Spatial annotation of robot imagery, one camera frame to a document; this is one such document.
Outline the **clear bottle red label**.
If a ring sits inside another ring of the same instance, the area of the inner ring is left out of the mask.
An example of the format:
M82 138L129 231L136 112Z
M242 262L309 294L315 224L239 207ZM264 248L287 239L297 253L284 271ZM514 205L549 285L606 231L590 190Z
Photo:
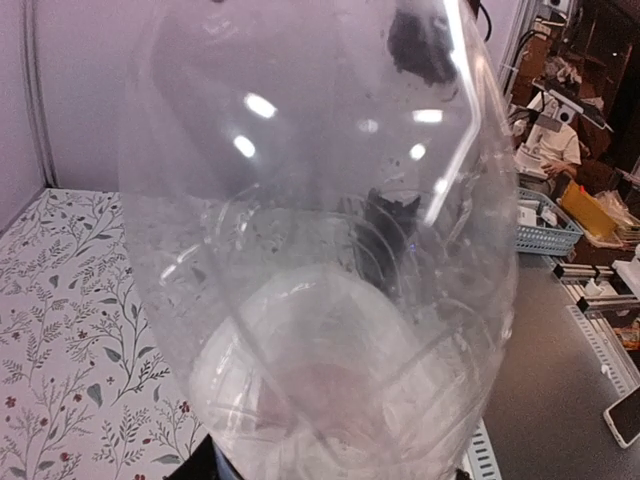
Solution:
M232 479L451 479L514 319L517 182L464 1L162 1L126 241Z

